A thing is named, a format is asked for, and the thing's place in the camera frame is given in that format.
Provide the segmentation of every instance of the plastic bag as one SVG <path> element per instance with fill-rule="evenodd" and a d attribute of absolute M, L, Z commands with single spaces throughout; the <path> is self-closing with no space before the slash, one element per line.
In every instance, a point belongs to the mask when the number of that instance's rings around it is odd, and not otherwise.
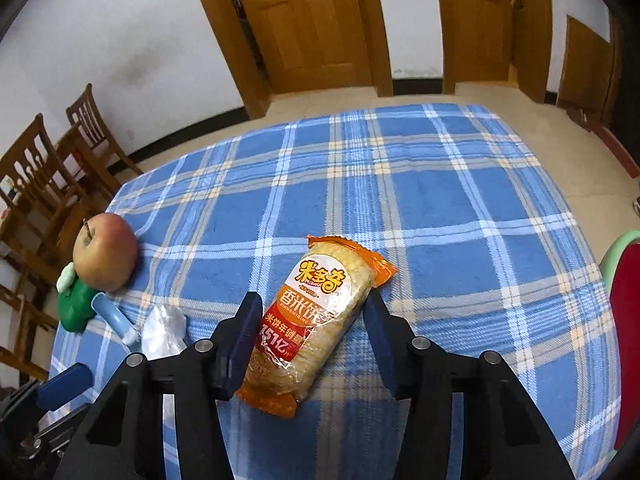
<path fill-rule="evenodd" d="M 149 360 L 179 354 L 187 348 L 186 330 L 187 319 L 179 308 L 156 305 L 142 327 L 142 353 Z M 165 395 L 162 420 L 173 423 L 174 413 L 174 396 Z"/>
<path fill-rule="evenodd" d="M 372 286 L 396 268 L 380 254 L 340 237 L 308 237 L 296 264 L 262 318 L 238 396 L 291 418 L 320 368 L 358 314 Z"/>

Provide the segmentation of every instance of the white wall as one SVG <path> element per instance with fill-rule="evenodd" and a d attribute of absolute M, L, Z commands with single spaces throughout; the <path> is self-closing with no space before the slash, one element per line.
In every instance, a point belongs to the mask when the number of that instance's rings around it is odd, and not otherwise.
<path fill-rule="evenodd" d="M 29 0 L 0 42 L 0 149 L 38 112 L 60 138 L 88 82 L 126 152 L 242 106 L 200 0 Z"/>
<path fill-rule="evenodd" d="M 442 77 L 438 0 L 380 0 L 394 79 Z"/>
<path fill-rule="evenodd" d="M 557 92 L 560 88 L 564 50 L 566 46 L 566 17 L 573 16 L 609 41 L 609 9 L 602 0 L 551 0 L 553 9 L 553 40 L 551 64 L 546 89 Z"/>

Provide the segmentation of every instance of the black baseboard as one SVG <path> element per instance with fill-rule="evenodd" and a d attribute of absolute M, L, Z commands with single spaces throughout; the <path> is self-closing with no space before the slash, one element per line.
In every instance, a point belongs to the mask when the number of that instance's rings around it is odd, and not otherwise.
<path fill-rule="evenodd" d="M 394 95 L 442 94 L 442 78 L 394 79 Z"/>
<path fill-rule="evenodd" d="M 545 105 L 556 106 L 558 102 L 558 92 L 545 92 Z"/>
<path fill-rule="evenodd" d="M 223 128 L 233 126 L 234 124 L 244 123 L 248 120 L 249 114 L 246 112 L 244 107 L 235 108 L 234 110 L 229 110 L 228 112 L 210 117 L 209 119 L 204 119 L 199 123 L 192 124 L 191 126 L 187 126 L 177 132 L 164 136 L 161 139 L 158 139 L 155 142 L 131 153 L 129 158 L 133 160 L 133 162 L 138 163 L 150 156 L 154 156 L 158 153 L 174 148 L 188 140 L 197 139 L 198 137 L 210 134 L 211 132 L 222 130 Z M 125 169 L 126 165 L 121 160 L 109 166 L 109 172 L 111 174 L 120 173 Z"/>

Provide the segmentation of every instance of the tiled floor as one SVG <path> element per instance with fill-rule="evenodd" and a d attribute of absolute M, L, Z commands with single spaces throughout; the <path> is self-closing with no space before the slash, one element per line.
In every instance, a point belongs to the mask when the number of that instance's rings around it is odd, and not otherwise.
<path fill-rule="evenodd" d="M 278 97 L 266 117 L 236 124 L 199 137 L 140 163 L 149 171 L 185 153 L 265 126 L 367 107 L 455 102 L 481 104 L 500 115 L 536 154 L 567 198 L 594 256 L 599 261 L 615 238 L 640 229 L 632 202 L 638 182 L 631 179 L 596 135 L 573 123 L 563 110 L 532 102 L 517 88 L 483 84 L 459 84 L 454 96 L 425 95 L 379 98 L 373 88 L 345 88 L 304 92 Z M 119 174 L 122 181 L 133 174 Z M 56 296 L 50 295 L 46 311 L 56 316 Z M 39 333 L 34 361 L 46 366 L 52 335 Z"/>

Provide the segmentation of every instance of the apple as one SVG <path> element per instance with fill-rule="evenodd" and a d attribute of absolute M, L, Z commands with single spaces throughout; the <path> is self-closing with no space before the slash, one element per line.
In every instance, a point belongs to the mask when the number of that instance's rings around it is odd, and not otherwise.
<path fill-rule="evenodd" d="M 117 290 L 136 266 L 138 241 L 121 216 L 100 213 L 80 229 L 73 258 L 76 274 L 85 284 L 106 292 Z"/>

